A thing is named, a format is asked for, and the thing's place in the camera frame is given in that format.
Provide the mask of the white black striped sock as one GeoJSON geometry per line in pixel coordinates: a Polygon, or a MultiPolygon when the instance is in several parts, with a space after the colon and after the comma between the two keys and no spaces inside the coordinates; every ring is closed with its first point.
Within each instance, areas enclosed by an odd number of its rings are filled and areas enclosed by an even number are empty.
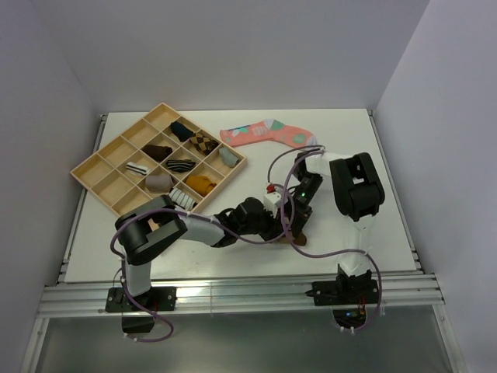
{"type": "Polygon", "coordinates": [[[173,188],[169,192],[172,202],[186,211],[191,211],[196,206],[196,201],[186,192],[179,188],[173,188]]]}

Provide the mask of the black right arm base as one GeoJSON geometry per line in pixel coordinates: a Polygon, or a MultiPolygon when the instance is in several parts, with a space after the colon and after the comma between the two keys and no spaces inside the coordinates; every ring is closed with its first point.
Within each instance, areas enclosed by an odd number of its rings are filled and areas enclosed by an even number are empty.
{"type": "Polygon", "coordinates": [[[359,276],[348,276],[340,270],[333,281],[314,281],[305,295],[312,298],[317,307],[345,306],[345,309],[333,309],[332,314],[340,328],[352,331],[367,323],[368,305],[379,305],[381,287],[373,279],[371,270],[359,276]]]}

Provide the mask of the brown striped sock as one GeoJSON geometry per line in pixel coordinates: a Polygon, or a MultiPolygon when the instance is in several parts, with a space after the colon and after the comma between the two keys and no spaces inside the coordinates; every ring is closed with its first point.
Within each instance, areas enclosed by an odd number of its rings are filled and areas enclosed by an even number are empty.
{"type": "Polygon", "coordinates": [[[287,224],[287,233],[284,234],[279,240],[280,244],[293,243],[296,246],[306,246],[307,236],[304,234],[304,227],[306,223],[292,223],[287,224]]]}

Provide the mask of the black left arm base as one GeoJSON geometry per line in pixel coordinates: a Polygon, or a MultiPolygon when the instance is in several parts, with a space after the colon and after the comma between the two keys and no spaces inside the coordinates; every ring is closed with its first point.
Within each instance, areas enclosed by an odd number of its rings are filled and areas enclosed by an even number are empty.
{"type": "MultiPolygon", "coordinates": [[[[176,306],[176,287],[152,287],[134,300],[154,312],[173,311],[176,306]]],[[[150,333],[155,326],[155,317],[125,316],[124,313],[138,312],[140,309],[129,300],[122,288],[110,288],[107,295],[105,312],[121,313],[121,327],[124,333],[138,336],[150,333]]]]}

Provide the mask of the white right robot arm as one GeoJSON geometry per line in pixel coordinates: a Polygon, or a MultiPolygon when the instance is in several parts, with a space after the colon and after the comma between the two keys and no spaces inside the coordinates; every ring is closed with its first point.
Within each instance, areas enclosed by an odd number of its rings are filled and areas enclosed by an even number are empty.
{"type": "Polygon", "coordinates": [[[291,228],[300,232],[311,216],[311,200],[323,180],[331,181],[333,200],[342,216],[350,220],[346,253],[338,255],[336,294],[351,303],[363,293],[360,280],[371,279],[371,262],[366,237],[374,217],[384,203],[385,193],[373,159],[367,152],[353,156],[331,152],[299,152],[292,175],[299,181],[294,188],[294,222],[291,228]]]}

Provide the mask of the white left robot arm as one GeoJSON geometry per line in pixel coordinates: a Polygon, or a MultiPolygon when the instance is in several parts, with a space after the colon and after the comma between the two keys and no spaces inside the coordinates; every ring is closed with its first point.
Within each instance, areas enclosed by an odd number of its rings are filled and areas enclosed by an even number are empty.
{"type": "Polygon", "coordinates": [[[161,195],[120,216],[115,229],[110,249],[121,258],[123,301],[133,310],[150,304],[151,262],[178,240],[223,248],[247,242],[248,235],[260,236],[262,244],[284,237],[281,222],[254,197],[204,215],[185,211],[161,195]]]}

